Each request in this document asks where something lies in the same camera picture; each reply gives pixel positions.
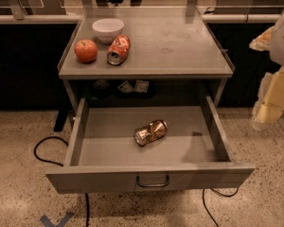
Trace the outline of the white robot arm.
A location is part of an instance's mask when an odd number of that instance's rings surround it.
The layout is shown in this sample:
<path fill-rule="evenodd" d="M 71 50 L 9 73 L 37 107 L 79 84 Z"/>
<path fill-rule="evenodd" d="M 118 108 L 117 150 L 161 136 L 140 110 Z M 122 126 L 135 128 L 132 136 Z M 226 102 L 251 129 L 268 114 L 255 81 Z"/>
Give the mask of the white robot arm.
<path fill-rule="evenodd" d="M 252 127 L 263 131 L 284 114 L 284 11 L 272 27 L 250 42 L 249 47 L 256 51 L 267 50 L 270 59 L 280 65 L 274 74 L 264 75 L 252 112 Z"/>

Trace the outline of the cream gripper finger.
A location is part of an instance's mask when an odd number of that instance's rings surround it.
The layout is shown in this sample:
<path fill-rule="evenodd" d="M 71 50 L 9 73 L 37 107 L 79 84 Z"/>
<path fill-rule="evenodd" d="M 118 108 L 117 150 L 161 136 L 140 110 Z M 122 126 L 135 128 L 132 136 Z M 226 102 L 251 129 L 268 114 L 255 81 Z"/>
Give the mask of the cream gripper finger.
<path fill-rule="evenodd" d="M 255 130 L 268 129 L 284 114 L 284 66 L 276 73 L 266 73 L 260 83 L 251 125 Z"/>
<path fill-rule="evenodd" d="M 258 35 L 252 42 L 249 43 L 249 47 L 256 51 L 269 51 L 271 46 L 271 37 L 274 27 L 271 26 Z"/>

